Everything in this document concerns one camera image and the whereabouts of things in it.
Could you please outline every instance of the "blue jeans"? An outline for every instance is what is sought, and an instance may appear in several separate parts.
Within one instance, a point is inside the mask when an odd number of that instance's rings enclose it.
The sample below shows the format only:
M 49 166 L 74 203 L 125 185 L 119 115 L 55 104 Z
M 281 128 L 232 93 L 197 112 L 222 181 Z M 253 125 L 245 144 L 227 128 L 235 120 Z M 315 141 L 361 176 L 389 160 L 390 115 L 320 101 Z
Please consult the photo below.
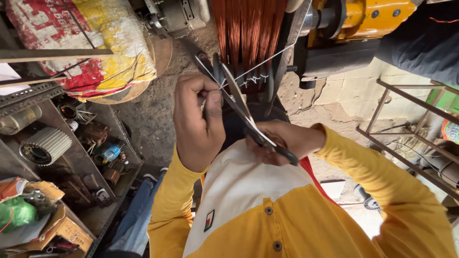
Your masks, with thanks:
M 146 227 L 150 222 L 151 206 L 164 175 L 165 173 L 161 174 L 153 190 L 151 189 L 151 181 L 144 180 L 142 182 L 118 227 L 109 250 L 130 251 L 143 255 L 148 243 Z

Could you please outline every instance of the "yellow sleeve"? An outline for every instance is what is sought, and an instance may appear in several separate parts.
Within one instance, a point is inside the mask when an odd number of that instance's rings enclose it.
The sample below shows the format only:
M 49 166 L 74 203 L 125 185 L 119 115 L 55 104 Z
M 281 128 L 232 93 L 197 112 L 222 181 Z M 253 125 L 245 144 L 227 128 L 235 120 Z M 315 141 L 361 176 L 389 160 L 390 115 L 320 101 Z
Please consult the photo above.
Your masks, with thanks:
M 351 176 L 381 206 L 384 222 L 372 241 L 387 257 L 457 257 L 446 209 L 427 186 L 377 151 L 323 130 L 326 143 L 316 155 Z
M 196 173 L 180 162 L 177 147 L 151 207 L 147 227 L 150 257 L 182 257 L 191 228 L 193 185 L 208 168 Z

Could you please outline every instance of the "shirt button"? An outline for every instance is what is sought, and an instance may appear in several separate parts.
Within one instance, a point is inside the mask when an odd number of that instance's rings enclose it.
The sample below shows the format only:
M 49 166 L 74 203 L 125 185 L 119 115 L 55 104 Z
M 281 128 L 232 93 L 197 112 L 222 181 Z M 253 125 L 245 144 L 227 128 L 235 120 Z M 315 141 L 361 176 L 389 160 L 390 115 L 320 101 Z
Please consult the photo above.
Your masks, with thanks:
M 266 212 L 266 214 L 271 214 L 273 213 L 273 209 L 271 207 L 267 207 L 264 212 Z
M 282 249 L 282 243 L 279 242 L 279 241 L 274 242 L 273 248 L 274 248 L 274 250 L 276 250 L 276 251 L 280 251 L 280 250 Z

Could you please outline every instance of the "yellow shirt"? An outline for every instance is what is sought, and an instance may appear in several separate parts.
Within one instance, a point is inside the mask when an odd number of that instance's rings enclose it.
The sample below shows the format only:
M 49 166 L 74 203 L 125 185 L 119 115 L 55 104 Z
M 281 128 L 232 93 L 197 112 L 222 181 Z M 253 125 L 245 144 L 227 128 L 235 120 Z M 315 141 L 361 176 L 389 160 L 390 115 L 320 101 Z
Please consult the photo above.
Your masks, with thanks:
M 151 209 L 150 257 L 457 257 L 445 208 L 426 186 L 378 152 L 324 128 L 326 143 L 315 155 L 378 201 L 379 236 L 369 239 L 301 167 L 257 163 L 241 140 L 202 173 L 187 170 L 174 151 Z M 205 172 L 192 222 L 193 184 Z

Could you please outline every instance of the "dirty floor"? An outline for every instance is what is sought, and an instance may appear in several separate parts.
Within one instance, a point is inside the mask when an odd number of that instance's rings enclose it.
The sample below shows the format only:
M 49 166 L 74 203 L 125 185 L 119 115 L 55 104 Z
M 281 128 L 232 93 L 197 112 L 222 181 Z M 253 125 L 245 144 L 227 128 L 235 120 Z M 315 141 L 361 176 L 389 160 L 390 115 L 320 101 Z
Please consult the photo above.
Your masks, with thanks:
M 183 39 L 173 41 L 173 56 L 167 70 L 136 99 L 114 105 L 120 116 L 133 130 L 133 144 L 145 158 L 141 174 L 159 173 L 168 166 L 173 154 L 175 131 L 172 114 L 174 109 L 174 85 L 184 74 L 197 73 L 190 51 L 190 42 L 208 55 L 218 51 L 215 26 L 194 30 Z M 375 83 L 376 78 L 393 84 L 427 84 L 428 79 L 409 74 L 375 59 L 368 67 L 331 76 L 326 82 L 317 82 L 315 90 L 298 88 L 298 77 L 287 73 L 278 92 L 292 123 L 311 126 L 323 123 L 341 135 L 368 146 L 368 140 L 355 131 L 368 124 L 384 88 Z M 425 91 L 412 93 L 425 99 Z M 413 109 L 411 103 L 391 95 L 374 131 L 414 121 L 422 110 Z M 342 195 L 336 202 L 354 217 L 369 236 L 379 233 L 382 219 L 377 211 L 364 209 L 362 198 L 353 192 L 355 183 L 339 169 L 311 156 L 311 164 L 319 182 L 343 179 L 346 181 Z

